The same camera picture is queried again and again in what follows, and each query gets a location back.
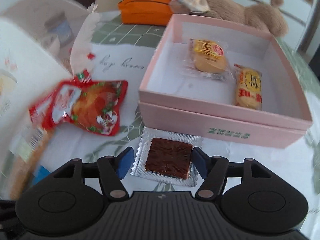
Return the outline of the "green white tablecloth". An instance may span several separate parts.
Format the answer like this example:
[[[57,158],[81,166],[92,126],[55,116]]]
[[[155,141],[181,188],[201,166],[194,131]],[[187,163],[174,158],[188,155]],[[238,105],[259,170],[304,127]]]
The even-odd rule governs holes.
[[[304,239],[312,125],[274,37],[173,15],[156,48],[75,45],[73,70],[1,18],[1,239]]]

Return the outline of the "dark jerky silver pack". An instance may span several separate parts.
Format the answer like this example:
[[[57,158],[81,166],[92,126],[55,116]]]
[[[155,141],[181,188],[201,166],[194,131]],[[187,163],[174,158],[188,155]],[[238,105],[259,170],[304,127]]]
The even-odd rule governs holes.
[[[176,186],[195,187],[198,171],[191,161],[202,138],[144,127],[131,175]]]

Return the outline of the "blue seaweed snack pack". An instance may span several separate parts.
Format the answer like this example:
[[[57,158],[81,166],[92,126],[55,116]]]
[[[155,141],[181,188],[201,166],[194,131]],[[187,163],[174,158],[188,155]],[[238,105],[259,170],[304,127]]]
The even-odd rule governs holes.
[[[46,178],[48,175],[50,175],[51,172],[46,169],[44,166],[40,165],[38,169],[36,170],[36,173],[34,175],[34,178],[32,180],[32,185],[37,184],[39,181],[43,180]]]

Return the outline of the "brown plush teddy bear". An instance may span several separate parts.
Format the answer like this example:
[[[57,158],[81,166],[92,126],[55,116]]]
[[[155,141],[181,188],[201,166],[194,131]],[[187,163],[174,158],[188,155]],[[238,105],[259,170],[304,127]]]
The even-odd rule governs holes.
[[[243,6],[233,0],[171,0],[169,7],[174,14],[200,15],[247,25],[260,31],[283,37],[289,27],[279,7],[283,0]]]

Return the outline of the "orange tissue pouch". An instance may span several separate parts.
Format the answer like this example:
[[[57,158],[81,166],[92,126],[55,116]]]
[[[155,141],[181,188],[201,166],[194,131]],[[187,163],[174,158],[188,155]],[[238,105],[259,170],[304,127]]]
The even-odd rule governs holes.
[[[124,24],[166,26],[173,15],[172,0],[122,0],[118,3]]]

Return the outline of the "long biscuit stick pack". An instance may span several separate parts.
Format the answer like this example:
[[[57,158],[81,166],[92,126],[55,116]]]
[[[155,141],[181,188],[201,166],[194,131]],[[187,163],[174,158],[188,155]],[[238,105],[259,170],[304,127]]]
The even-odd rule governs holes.
[[[54,135],[54,130],[30,128],[22,133],[14,148],[14,162],[7,184],[10,200],[17,200],[26,188],[44,150]]]

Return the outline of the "red chicken leg snack pack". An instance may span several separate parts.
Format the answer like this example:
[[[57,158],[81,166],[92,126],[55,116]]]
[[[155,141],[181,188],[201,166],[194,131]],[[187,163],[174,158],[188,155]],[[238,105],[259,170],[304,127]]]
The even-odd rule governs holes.
[[[89,133],[114,136],[120,128],[120,106],[128,86],[125,80],[93,81],[84,71],[62,80],[31,105],[31,122],[44,130],[67,122]]]

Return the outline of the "small bread yellow pack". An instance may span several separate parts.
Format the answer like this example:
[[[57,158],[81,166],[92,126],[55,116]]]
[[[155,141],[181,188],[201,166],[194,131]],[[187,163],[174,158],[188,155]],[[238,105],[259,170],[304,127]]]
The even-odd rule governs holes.
[[[216,81],[231,81],[233,71],[221,44],[212,40],[191,38],[180,73]]]

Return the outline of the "pink cardboard box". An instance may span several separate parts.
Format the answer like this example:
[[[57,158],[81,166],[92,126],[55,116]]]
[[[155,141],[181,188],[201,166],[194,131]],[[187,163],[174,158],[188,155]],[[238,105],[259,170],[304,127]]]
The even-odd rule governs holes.
[[[230,64],[261,72],[262,110],[234,104],[235,79],[180,73],[191,38],[223,44]],[[312,125],[295,71],[270,33],[193,15],[171,17],[140,84],[139,108],[149,128],[276,148],[291,145]]]

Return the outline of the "rice cracker pack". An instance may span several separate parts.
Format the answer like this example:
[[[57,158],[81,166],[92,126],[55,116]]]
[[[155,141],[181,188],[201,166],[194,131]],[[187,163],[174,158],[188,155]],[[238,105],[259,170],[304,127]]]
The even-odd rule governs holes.
[[[236,73],[235,105],[262,110],[261,72],[234,64]]]

